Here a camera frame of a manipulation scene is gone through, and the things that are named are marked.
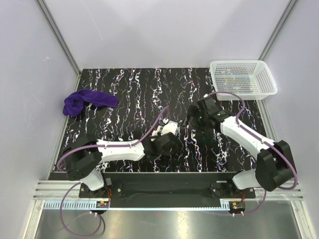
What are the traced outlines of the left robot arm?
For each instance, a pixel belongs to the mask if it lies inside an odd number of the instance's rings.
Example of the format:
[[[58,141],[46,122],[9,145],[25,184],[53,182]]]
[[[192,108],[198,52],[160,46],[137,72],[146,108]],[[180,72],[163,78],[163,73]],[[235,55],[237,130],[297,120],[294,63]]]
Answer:
[[[98,164],[119,160],[152,161],[160,156],[168,157],[174,154],[177,143],[177,136],[171,132],[128,142],[111,142],[85,136],[66,148],[57,167],[66,172],[69,181],[80,181],[96,197],[103,197],[108,185],[102,173],[96,169]]]

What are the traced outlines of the purple towel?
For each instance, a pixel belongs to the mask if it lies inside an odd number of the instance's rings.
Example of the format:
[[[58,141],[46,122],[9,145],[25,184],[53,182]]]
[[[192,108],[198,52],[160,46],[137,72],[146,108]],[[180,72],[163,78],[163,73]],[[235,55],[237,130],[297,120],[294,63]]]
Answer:
[[[70,94],[64,100],[63,114],[65,116],[76,117],[83,109],[85,103],[90,103],[96,108],[117,106],[119,100],[116,96],[100,91],[81,89]]]

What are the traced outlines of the blue white patterned towel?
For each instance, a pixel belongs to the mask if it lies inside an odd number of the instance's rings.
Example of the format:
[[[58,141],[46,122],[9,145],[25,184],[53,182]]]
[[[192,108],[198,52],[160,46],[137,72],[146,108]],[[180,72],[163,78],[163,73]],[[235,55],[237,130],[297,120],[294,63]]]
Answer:
[[[161,136],[162,135],[163,126],[158,126],[156,129],[152,131],[152,136]]]

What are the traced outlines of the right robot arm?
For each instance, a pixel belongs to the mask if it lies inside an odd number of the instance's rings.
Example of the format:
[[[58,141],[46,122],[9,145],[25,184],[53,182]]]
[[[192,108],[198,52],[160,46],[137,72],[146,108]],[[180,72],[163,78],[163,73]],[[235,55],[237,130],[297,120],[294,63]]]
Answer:
[[[283,140],[275,142],[258,134],[233,113],[218,106],[212,96],[188,108],[184,125],[200,133],[218,131],[236,141],[256,159],[254,169],[236,173],[226,185],[229,196],[238,197],[244,189],[253,187],[261,187],[268,192],[283,189],[283,184],[290,179],[294,180],[290,189],[296,187],[298,177],[289,144]]]

